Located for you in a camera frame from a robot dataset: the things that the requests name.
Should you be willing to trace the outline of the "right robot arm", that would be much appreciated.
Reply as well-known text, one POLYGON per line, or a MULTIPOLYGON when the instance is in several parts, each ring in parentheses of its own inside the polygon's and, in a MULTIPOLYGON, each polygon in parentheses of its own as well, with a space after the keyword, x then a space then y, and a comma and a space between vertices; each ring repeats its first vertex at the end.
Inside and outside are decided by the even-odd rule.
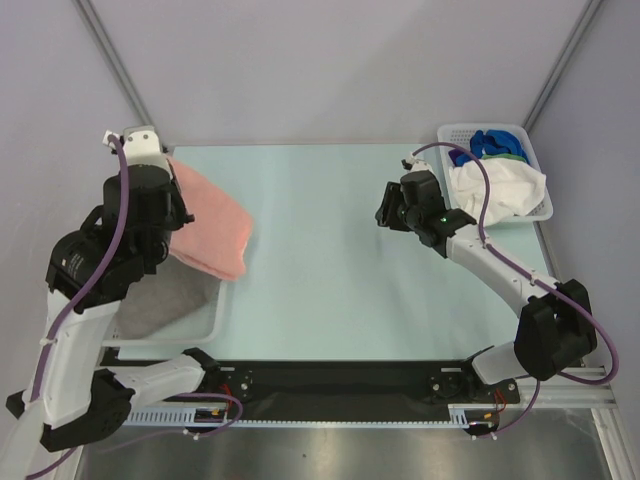
POLYGON ((518 317, 514 340, 476 354, 473 369, 460 377, 469 400, 486 400, 509 378, 546 381, 596 348, 586 288, 576 280, 539 276, 493 249, 472 216, 446 207, 430 171, 388 183, 375 219, 382 228, 415 233, 423 245, 474 274, 518 317))

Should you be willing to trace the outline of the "white towel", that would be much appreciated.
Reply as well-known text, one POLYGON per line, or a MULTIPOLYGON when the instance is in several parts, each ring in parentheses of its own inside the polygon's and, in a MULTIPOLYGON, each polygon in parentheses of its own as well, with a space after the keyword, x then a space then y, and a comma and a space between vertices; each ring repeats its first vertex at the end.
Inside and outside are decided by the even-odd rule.
MULTIPOLYGON (((480 161, 488 175, 489 202, 484 226, 526 217, 544 200, 546 176, 524 162, 506 158, 480 161)), ((480 218, 486 185, 478 165, 469 161, 448 171, 454 204, 476 220, 480 218)))

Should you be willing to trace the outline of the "pink towel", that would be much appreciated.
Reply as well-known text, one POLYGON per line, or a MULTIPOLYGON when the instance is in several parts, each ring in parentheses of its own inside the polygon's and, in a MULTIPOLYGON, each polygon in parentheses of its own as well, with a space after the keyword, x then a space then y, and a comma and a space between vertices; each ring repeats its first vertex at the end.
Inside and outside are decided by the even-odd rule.
POLYGON ((246 273, 244 252, 253 219, 230 195, 191 167, 170 160, 194 221, 174 232, 169 252, 182 263, 225 281, 246 273))

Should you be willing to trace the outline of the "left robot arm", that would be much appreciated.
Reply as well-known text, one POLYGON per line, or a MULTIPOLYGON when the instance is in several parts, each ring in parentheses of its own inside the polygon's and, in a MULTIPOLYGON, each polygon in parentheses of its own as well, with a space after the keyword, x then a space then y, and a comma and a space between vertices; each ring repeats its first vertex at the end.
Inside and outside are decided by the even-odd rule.
POLYGON ((8 397, 20 437, 49 452, 112 435, 136 406, 220 388, 217 363, 198 348, 133 374, 98 368, 103 339, 129 287, 156 272, 172 232, 192 222, 168 167, 134 165, 108 178, 103 203, 54 247, 46 274, 44 359, 31 386, 8 397))

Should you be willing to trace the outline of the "grey terry towel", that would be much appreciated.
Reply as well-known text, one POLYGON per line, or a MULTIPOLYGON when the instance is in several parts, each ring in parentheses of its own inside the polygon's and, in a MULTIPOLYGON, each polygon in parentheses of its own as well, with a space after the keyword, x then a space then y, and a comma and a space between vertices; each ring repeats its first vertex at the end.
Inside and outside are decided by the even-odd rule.
POLYGON ((132 284, 114 321, 124 339, 154 334, 216 300, 221 280, 169 256, 132 284))

